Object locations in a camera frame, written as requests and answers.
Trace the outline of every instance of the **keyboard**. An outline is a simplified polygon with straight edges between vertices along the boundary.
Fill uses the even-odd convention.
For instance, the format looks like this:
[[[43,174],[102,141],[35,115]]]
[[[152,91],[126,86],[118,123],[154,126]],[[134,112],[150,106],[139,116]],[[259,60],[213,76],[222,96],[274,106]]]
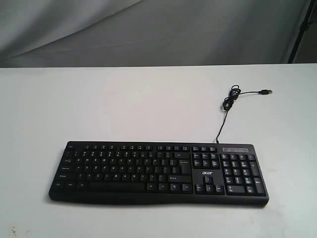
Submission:
[[[268,202],[249,144],[69,141],[49,196],[125,205]]]

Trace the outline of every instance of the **black keyboard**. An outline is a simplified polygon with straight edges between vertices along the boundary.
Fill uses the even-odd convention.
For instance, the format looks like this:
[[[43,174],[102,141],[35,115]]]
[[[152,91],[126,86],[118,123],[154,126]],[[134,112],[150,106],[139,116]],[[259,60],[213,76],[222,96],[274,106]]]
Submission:
[[[247,144],[70,141],[49,195],[105,204],[268,202]]]

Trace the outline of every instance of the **keyboard cable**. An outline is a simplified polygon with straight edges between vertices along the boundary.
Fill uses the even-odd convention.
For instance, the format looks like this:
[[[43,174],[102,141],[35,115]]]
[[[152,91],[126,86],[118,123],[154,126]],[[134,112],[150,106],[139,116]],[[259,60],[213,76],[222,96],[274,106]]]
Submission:
[[[219,144],[218,138],[219,138],[220,133],[222,131],[223,125],[226,122],[226,119],[227,119],[227,116],[228,116],[228,112],[232,108],[232,105],[233,105],[234,101],[238,99],[239,95],[247,94],[247,93],[257,93],[257,94],[267,95],[267,94],[271,94],[273,92],[272,92],[272,90],[263,89],[261,91],[250,91],[250,92],[241,93],[241,89],[240,89],[239,85],[233,85],[231,87],[230,92],[229,92],[229,96],[226,97],[224,99],[223,103],[222,103],[223,109],[226,111],[226,114],[224,116],[224,119],[223,119],[222,125],[220,127],[219,133],[218,133],[218,135],[216,137],[216,143],[217,144]]]

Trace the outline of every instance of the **white tabletop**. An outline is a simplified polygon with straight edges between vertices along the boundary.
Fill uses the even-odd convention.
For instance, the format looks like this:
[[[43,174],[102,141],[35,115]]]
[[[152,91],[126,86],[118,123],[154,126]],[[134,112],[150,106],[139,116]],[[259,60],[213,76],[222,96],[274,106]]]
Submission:
[[[316,237],[317,64],[0,69],[0,237]],[[254,144],[270,200],[120,207],[50,201],[69,140]]]

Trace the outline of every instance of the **gray fabric backdrop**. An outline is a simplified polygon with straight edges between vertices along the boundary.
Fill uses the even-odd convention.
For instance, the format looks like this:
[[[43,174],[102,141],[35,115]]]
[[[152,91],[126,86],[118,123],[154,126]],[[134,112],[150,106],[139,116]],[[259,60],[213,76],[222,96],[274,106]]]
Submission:
[[[285,63],[309,4],[12,1],[0,0],[2,67]]]

